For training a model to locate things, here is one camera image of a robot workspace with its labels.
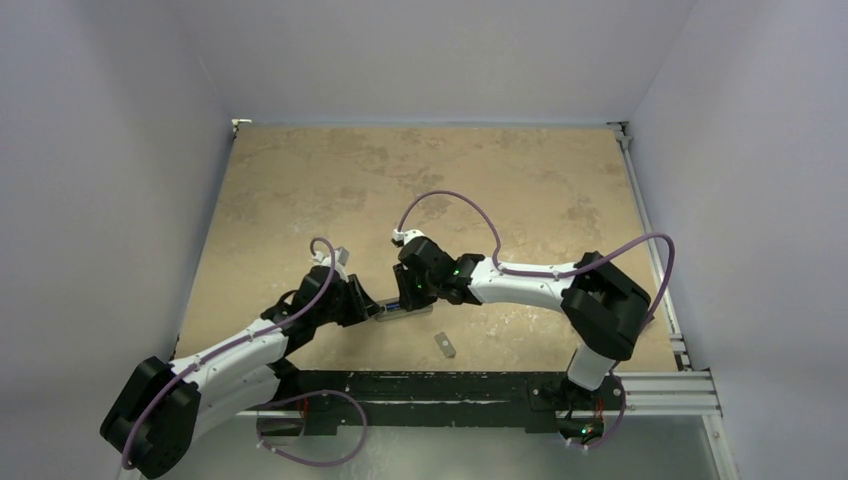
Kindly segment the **white remote control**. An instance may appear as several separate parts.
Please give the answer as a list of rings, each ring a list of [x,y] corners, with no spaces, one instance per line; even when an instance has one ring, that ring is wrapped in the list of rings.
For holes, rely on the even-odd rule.
[[[380,300],[378,302],[378,305],[380,306],[381,310],[373,317],[373,319],[377,322],[386,322],[386,321],[397,320],[397,319],[416,316],[416,315],[430,314],[434,309],[434,307],[432,305],[427,305],[427,306],[419,308],[419,309],[406,310],[405,308],[403,308],[400,305],[401,309],[399,311],[386,312],[385,311],[385,305],[387,303],[395,303],[395,302],[397,302],[400,305],[398,298]]]

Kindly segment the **grey battery cover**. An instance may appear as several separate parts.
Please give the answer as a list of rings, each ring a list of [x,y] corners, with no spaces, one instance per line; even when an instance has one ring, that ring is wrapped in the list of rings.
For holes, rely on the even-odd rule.
[[[436,334],[434,336],[434,340],[436,341],[440,351],[446,358],[451,359],[456,356],[456,349],[450,341],[449,337],[444,332]]]

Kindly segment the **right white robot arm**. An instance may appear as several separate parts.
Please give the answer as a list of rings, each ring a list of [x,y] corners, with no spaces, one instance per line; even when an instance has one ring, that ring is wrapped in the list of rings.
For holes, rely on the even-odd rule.
[[[405,311],[439,300],[452,305],[510,303],[558,311],[581,343],[561,381],[564,399],[584,407],[607,374],[629,360],[651,305],[650,295],[598,252],[577,263],[498,264],[482,254],[451,257],[419,230],[394,231],[397,304]]]

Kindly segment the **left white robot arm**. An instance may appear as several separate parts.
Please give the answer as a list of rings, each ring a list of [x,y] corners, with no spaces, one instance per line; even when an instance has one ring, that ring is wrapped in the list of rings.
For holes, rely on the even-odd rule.
[[[198,354],[140,362],[101,423],[100,436],[149,479],[170,471],[193,441],[235,413],[284,409],[298,382],[277,367],[326,324],[356,325],[382,313],[354,275],[316,266],[244,330]]]

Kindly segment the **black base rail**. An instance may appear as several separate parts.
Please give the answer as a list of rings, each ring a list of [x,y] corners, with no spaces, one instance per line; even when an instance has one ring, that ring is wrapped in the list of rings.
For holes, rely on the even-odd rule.
[[[607,375],[595,391],[562,372],[293,370],[267,408],[290,412],[308,435],[342,426],[514,428],[594,440],[621,411],[625,390]]]

